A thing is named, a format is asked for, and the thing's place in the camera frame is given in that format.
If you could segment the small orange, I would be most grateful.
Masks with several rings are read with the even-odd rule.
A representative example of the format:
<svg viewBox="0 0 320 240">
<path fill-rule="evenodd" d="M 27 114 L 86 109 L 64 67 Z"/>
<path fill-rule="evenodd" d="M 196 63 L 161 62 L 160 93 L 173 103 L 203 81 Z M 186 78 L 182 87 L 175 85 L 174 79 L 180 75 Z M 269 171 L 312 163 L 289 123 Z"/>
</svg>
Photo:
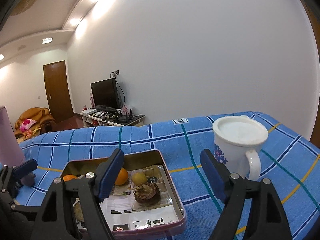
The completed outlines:
<svg viewBox="0 0 320 240">
<path fill-rule="evenodd" d="M 75 175 L 72 175 L 72 174 L 68 174 L 68 175 L 63 176 L 63 181 L 71 181 L 73 179 L 78 179 L 78 177 Z"/>
</svg>

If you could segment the orange leather sofa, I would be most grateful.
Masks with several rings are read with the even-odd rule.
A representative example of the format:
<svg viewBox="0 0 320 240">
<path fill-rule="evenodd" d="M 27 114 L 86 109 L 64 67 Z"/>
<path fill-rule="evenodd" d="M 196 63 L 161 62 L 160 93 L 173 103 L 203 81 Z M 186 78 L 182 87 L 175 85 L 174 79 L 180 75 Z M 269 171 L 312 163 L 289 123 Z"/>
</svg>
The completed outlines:
<svg viewBox="0 0 320 240">
<path fill-rule="evenodd" d="M 20 117 L 17 119 L 14 125 L 14 135 L 16 138 L 20 138 L 24 136 L 25 132 L 22 132 L 19 127 L 23 120 L 25 119 L 33 119 L 36 120 L 37 123 L 31 126 L 30 130 L 34 130 L 36 128 L 45 128 L 47 125 L 52 126 L 56 124 L 54 117 L 51 115 L 50 111 L 46 107 L 33 107 L 26 111 L 24 111 Z"/>
</svg>

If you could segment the purple round fruit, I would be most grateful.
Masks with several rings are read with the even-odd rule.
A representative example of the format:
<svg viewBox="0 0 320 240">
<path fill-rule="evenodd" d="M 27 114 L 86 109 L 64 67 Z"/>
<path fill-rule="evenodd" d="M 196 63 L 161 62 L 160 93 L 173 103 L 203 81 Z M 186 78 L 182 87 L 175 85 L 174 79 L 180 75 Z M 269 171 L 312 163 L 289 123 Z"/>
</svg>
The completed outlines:
<svg viewBox="0 0 320 240">
<path fill-rule="evenodd" d="M 35 184 L 35 177 L 36 177 L 36 174 L 34 174 L 33 172 L 30 172 L 29 174 L 27 174 L 21 179 L 22 185 L 32 187 Z"/>
</svg>

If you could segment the large orange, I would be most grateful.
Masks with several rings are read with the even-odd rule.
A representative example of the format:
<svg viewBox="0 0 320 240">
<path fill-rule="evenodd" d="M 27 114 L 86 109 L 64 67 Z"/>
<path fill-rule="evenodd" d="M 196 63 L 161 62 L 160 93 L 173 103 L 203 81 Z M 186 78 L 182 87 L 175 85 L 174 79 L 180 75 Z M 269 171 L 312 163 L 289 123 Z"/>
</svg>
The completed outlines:
<svg viewBox="0 0 320 240">
<path fill-rule="evenodd" d="M 125 168 L 121 168 L 114 184 L 116 186 L 124 185 L 127 183 L 128 179 L 129 179 L 129 173 Z"/>
</svg>

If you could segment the pink thermos jug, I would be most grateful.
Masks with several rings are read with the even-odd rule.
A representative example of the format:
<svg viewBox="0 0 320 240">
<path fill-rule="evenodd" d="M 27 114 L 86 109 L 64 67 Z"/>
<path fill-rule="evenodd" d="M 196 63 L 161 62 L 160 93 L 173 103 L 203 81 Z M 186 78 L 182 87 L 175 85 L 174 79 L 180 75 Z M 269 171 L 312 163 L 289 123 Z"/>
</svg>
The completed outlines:
<svg viewBox="0 0 320 240">
<path fill-rule="evenodd" d="M 0 109 L 0 129 L 1 164 L 20 166 L 25 162 L 25 156 L 16 140 L 5 106 Z"/>
</svg>

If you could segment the dark brown mangosteen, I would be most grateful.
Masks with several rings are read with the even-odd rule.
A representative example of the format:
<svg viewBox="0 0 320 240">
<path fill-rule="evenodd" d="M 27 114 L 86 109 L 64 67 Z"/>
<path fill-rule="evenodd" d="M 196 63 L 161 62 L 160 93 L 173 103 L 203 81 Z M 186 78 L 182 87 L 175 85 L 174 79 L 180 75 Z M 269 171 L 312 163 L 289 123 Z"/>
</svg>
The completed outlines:
<svg viewBox="0 0 320 240">
<path fill-rule="evenodd" d="M 138 186 L 134 191 L 136 202 L 140 204 L 153 205 L 161 198 L 160 190 L 155 183 L 146 183 Z"/>
</svg>

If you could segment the metal tin box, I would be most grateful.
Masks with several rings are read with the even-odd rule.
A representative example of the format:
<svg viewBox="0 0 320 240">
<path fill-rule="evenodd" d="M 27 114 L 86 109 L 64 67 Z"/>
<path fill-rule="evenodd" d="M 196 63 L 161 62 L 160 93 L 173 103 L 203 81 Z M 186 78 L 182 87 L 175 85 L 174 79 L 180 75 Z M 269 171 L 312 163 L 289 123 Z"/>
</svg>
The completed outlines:
<svg viewBox="0 0 320 240">
<path fill-rule="evenodd" d="M 159 150 L 124 156 L 127 181 L 115 185 L 100 208 L 115 239 L 172 239 L 187 214 Z"/>
</svg>

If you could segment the white floral mug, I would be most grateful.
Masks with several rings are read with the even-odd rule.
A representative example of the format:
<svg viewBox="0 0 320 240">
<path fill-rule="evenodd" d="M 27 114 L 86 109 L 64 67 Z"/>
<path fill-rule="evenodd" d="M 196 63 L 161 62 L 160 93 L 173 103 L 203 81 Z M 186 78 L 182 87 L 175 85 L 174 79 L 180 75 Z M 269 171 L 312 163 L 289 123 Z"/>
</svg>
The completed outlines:
<svg viewBox="0 0 320 240">
<path fill-rule="evenodd" d="M 261 172 L 259 152 L 268 139 L 264 125 L 246 115 L 224 116 L 213 123 L 214 157 L 229 172 L 257 181 Z"/>
</svg>

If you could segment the blue plaid tablecloth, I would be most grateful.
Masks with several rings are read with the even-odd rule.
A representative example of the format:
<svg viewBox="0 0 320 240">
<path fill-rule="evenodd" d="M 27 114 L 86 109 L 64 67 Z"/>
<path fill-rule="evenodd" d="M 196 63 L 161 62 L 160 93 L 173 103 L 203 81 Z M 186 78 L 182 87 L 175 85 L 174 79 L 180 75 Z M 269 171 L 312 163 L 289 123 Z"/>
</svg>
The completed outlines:
<svg viewBox="0 0 320 240">
<path fill-rule="evenodd" d="M 293 239 L 303 239 L 319 218 L 319 149 L 273 117 L 247 116 L 263 124 L 268 140 L 260 152 L 261 178 L 269 178 L 283 202 Z M 108 157 L 115 148 L 126 154 L 159 150 L 187 212 L 178 239 L 208 239 L 223 205 L 210 191 L 200 153 L 214 149 L 217 115 L 182 118 L 142 127 L 95 127 L 51 132 L 21 143 L 26 158 L 36 159 L 35 185 L 22 187 L 21 205 L 39 206 L 67 162 Z"/>
</svg>

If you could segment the black television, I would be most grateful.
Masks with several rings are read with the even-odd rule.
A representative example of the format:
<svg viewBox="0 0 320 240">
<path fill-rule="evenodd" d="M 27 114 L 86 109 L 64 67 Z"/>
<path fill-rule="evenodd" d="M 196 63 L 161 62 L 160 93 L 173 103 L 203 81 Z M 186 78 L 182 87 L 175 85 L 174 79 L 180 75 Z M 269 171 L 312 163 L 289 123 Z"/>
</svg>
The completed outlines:
<svg viewBox="0 0 320 240">
<path fill-rule="evenodd" d="M 91 83 L 91 91 L 96 108 L 120 108 L 115 78 Z"/>
</svg>

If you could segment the cut taro piece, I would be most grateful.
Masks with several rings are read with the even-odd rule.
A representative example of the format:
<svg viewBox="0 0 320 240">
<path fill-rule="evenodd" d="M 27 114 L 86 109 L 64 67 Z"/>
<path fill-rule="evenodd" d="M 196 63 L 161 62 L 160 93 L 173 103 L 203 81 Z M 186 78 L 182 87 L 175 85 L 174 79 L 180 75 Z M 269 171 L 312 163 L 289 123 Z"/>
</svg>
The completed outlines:
<svg viewBox="0 0 320 240">
<path fill-rule="evenodd" d="M 74 214 L 75 214 L 75 218 L 77 221 L 79 222 L 84 222 L 84 215 L 82 213 L 82 208 L 81 208 L 81 204 L 80 204 L 80 200 L 76 200 L 75 203 L 73 204 L 73 209 L 74 209 Z"/>
</svg>

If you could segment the round gold ceiling lamp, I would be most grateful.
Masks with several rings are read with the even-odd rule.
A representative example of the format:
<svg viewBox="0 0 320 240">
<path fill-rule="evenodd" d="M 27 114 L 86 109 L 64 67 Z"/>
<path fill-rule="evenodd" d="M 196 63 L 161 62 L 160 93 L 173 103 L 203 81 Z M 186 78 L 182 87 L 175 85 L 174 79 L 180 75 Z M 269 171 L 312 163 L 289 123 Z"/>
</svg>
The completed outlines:
<svg viewBox="0 0 320 240">
<path fill-rule="evenodd" d="M 30 9 L 37 0 L 20 0 L 19 3 L 11 11 L 11 16 L 20 15 Z"/>
</svg>

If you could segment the brown wooden door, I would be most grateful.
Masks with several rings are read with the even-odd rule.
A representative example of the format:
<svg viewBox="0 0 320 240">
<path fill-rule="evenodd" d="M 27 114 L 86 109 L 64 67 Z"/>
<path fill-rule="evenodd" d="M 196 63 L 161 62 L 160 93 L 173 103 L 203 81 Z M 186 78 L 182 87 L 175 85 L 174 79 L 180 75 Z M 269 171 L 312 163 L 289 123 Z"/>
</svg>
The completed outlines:
<svg viewBox="0 0 320 240">
<path fill-rule="evenodd" d="M 66 62 L 59 61 L 43 66 L 44 84 L 50 112 L 56 122 L 74 115 L 68 89 Z"/>
</svg>

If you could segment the yellow small fruit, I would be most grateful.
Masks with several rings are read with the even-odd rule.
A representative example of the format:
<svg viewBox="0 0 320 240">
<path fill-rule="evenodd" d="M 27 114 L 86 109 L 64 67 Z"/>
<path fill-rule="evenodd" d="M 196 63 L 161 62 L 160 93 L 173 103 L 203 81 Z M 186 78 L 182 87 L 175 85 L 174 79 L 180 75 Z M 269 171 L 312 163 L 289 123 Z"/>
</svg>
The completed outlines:
<svg viewBox="0 0 320 240">
<path fill-rule="evenodd" d="M 148 182 L 146 175 L 143 172 L 137 172 L 132 175 L 132 182 L 136 186 L 141 186 Z"/>
</svg>

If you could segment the pink floral cushion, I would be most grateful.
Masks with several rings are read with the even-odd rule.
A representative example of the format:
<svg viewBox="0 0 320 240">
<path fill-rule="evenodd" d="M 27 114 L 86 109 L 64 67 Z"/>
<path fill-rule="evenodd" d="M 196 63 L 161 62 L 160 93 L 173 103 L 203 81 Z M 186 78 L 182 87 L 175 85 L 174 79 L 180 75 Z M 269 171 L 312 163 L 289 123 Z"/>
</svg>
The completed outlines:
<svg viewBox="0 0 320 240">
<path fill-rule="evenodd" d="M 33 119 L 25 119 L 22 121 L 19 129 L 22 131 L 22 132 L 25 132 L 27 130 L 29 130 L 31 128 L 31 126 L 33 126 L 34 124 L 36 124 L 37 121 L 36 120 L 33 120 Z"/>
</svg>

